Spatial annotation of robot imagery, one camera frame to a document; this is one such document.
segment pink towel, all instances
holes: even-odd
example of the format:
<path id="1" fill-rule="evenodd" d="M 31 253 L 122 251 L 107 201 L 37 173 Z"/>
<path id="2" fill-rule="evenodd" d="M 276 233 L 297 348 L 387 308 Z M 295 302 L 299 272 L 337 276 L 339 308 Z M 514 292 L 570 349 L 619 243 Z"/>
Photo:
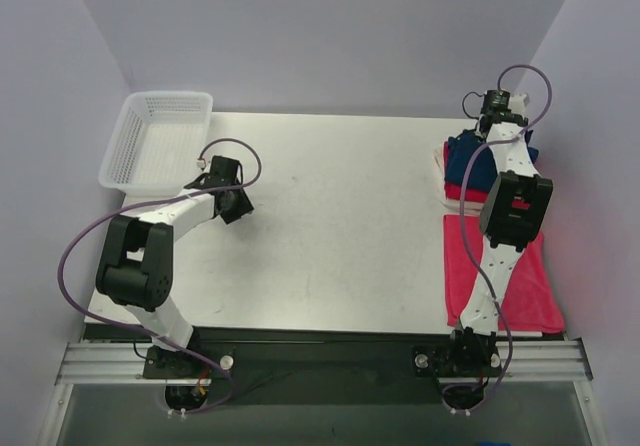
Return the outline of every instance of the pink towel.
<path id="1" fill-rule="evenodd" d="M 444 282 L 447 304 L 447 324 L 455 326 L 469 301 L 477 271 L 467 257 L 460 236 L 460 218 L 456 214 L 444 216 Z M 480 261 L 482 234 L 478 218 L 467 216 L 466 229 L 471 250 Z M 564 331 L 564 319 L 556 304 L 542 261 L 542 233 L 525 250 L 516 264 L 502 303 L 512 331 Z M 499 325 L 504 330 L 502 321 Z"/>

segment white wall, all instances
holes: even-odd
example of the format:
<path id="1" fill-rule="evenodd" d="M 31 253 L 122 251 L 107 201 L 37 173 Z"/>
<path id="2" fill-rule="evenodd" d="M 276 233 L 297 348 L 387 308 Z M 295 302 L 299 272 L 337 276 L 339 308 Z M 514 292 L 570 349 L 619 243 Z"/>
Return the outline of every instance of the white wall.
<path id="1" fill-rule="evenodd" d="M 57 261 L 117 199 L 97 175 L 127 87 L 81 0 L 0 0 L 0 31 L 0 443 L 28 445 L 81 322 Z M 69 269 L 85 302 L 99 236 Z"/>
<path id="2" fill-rule="evenodd" d="M 218 110 L 461 117 L 564 0 L 84 0 L 136 90 Z M 515 86 L 520 76 L 510 77 Z"/>
<path id="3" fill-rule="evenodd" d="M 535 134 L 556 186 L 547 262 L 613 445 L 640 444 L 639 11 L 640 0 L 567 0 L 533 60 L 555 89 Z M 543 102 L 533 76 L 519 90 Z"/>

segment white plastic basket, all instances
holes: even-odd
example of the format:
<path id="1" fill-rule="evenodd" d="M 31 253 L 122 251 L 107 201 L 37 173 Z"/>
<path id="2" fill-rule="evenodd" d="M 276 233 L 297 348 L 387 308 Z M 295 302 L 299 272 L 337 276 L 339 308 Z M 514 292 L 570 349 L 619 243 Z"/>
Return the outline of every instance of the white plastic basket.
<path id="1" fill-rule="evenodd" d="M 169 196 L 200 173 L 213 98 L 207 93 L 148 91 L 130 95 L 100 167 L 105 188 Z"/>

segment table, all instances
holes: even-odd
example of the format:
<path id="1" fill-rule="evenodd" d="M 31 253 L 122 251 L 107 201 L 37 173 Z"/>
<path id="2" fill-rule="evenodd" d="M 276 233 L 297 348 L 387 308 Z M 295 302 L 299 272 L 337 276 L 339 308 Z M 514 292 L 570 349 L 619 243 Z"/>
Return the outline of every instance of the table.
<path id="1" fill-rule="evenodd" d="M 462 119 L 214 113 L 210 139 L 248 142 L 264 171 L 247 188 L 253 214 L 201 224 L 176 243 L 176 304 L 203 327 L 449 334 L 448 210 L 437 198 L 433 151 L 470 127 Z M 215 148 L 243 163 L 245 181 L 254 175 L 240 146 Z M 89 309 L 136 322 L 97 292 Z"/>

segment folded cloth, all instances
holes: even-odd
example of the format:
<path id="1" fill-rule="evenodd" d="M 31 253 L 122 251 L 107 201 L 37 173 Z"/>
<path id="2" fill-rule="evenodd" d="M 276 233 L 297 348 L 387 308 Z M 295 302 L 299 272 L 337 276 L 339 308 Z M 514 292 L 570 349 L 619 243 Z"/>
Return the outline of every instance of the folded cloth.
<path id="1" fill-rule="evenodd" d="M 528 142 L 531 135 L 527 133 L 525 140 Z M 464 130 L 457 138 L 450 137 L 447 141 L 448 159 L 444 171 L 445 183 L 462 185 L 464 171 L 469 164 L 471 155 L 478 149 L 482 142 L 475 135 L 474 130 Z M 538 150 L 528 148 L 531 162 L 535 163 L 538 159 Z M 473 164 L 471 174 L 469 175 L 468 188 L 488 193 L 498 177 L 495 162 L 493 161 L 493 153 L 489 148 L 482 151 L 476 162 Z"/>
<path id="2" fill-rule="evenodd" d="M 444 158 L 444 168 L 446 170 L 447 162 L 449 161 L 449 144 L 448 144 L 448 142 L 444 143 L 444 146 L 442 147 L 442 157 Z M 445 183 L 444 183 L 444 195 L 446 196 L 447 199 L 460 200 L 460 196 L 462 196 L 462 187 L 460 185 L 458 185 L 458 184 L 447 183 L 445 181 Z M 485 193 L 483 191 L 477 191 L 475 189 L 467 188 L 467 193 L 465 194 L 464 202 L 466 203 L 467 201 L 471 201 L 473 203 L 482 203 L 482 204 L 484 204 L 484 202 L 487 200 L 488 196 L 489 196 L 489 194 Z"/>
<path id="3" fill-rule="evenodd" d="M 458 199 L 449 199 L 445 195 L 445 182 L 444 182 L 444 156 L 443 156 L 443 147 L 438 147 L 433 152 L 434 159 L 434 179 L 435 179 L 435 188 L 436 188 L 436 196 L 438 200 L 450 211 L 457 212 L 460 210 L 460 201 Z M 483 203 L 476 203 L 473 201 L 465 201 L 464 203 L 464 212 L 468 215 L 477 216 L 480 214 Z"/>
<path id="4" fill-rule="evenodd" d="M 477 217 L 466 217 L 471 250 L 480 261 L 482 234 Z M 444 268 L 447 324 L 455 326 L 471 297 L 477 270 L 467 257 L 460 233 L 458 215 L 444 216 Z M 502 310 L 512 331 L 564 331 L 564 319 L 556 304 L 542 261 L 543 235 L 529 244 L 516 264 L 502 303 Z M 504 330 L 502 321 L 499 328 Z"/>

